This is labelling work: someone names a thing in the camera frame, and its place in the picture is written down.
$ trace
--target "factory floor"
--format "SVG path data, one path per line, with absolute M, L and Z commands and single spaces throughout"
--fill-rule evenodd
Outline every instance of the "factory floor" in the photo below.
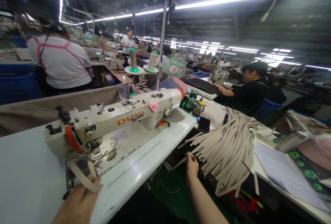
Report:
M 180 165 L 170 174 L 167 174 L 167 170 L 162 166 L 160 170 L 160 179 L 163 186 L 170 192 L 176 192 L 178 189 L 179 191 L 176 193 L 168 193 L 167 190 L 162 187 L 159 176 L 156 174 L 153 181 L 149 183 L 151 186 L 150 192 L 177 217 L 186 219 L 189 224 L 198 224 L 192 202 L 190 201 L 190 194 L 185 179 L 185 171 L 185 164 Z M 228 222 L 230 224 L 235 223 L 234 217 L 218 201 L 215 194 L 207 188 L 206 190 Z

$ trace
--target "pink fabric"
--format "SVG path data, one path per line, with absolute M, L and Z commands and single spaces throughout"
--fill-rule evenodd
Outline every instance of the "pink fabric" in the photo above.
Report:
M 77 61 L 82 65 L 82 67 L 84 68 L 84 70 L 85 70 L 85 72 L 87 72 L 87 74 L 89 74 L 91 77 L 95 77 L 95 75 L 93 75 L 93 73 L 91 73 L 91 72 L 89 72 L 87 69 L 86 69 L 86 67 L 85 67 L 85 65 L 82 63 L 82 61 L 72 52 L 72 51 L 70 51 L 69 49 L 68 49 L 68 47 L 69 47 L 69 45 L 71 44 L 71 42 L 70 41 L 68 41 L 67 43 L 66 43 L 66 45 L 63 47 L 63 46 L 56 46 L 56 45 L 48 45 L 48 44 L 40 44 L 39 43 L 39 40 L 38 40 L 38 38 L 37 37 L 34 37 L 34 40 L 37 42 L 37 44 L 38 44 L 38 48 L 37 48 L 37 56 L 38 56 L 38 59 L 39 59 L 39 63 L 40 63 L 40 65 L 42 66 L 42 68 L 46 71 L 46 68 L 45 68 L 45 66 L 44 66 L 44 64 L 43 64 L 43 62 L 42 62 L 42 60 L 41 60 L 41 51 L 40 51 L 40 48 L 41 47 L 51 47 L 51 48 L 56 48 L 56 49 L 65 49 L 65 50 L 67 50 L 75 59 L 77 59 Z M 54 78 L 54 77 L 51 77 L 50 75 L 48 75 L 49 77 L 51 77 L 52 79 L 55 79 L 55 80 L 61 80 L 61 81 L 68 81 L 68 80 L 71 80 L 71 79 L 74 79 L 74 78 L 76 78 L 76 77 L 79 77 L 79 76 L 81 76 L 82 74 L 84 74 L 85 72 L 83 72 L 83 73 L 81 73 L 81 74 L 79 74 L 79 75 L 77 75 L 77 76 L 75 76 L 75 77 L 72 77 L 72 78 L 69 78 L 69 79 L 65 79 L 65 80 L 63 80 L 63 79 L 59 79 L 59 78 Z

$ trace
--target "black phone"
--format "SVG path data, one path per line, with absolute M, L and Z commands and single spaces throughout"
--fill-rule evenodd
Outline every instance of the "black phone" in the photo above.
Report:
M 200 117 L 198 130 L 204 133 L 209 133 L 209 128 L 210 128 L 210 119 Z

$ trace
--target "paper document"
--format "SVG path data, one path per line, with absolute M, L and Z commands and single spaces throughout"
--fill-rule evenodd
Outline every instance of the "paper document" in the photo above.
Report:
M 331 212 L 302 174 L 290 165 L 285 154 L 261 144 L 257 145 L 255 154 L 273 186 L 323 211 Z

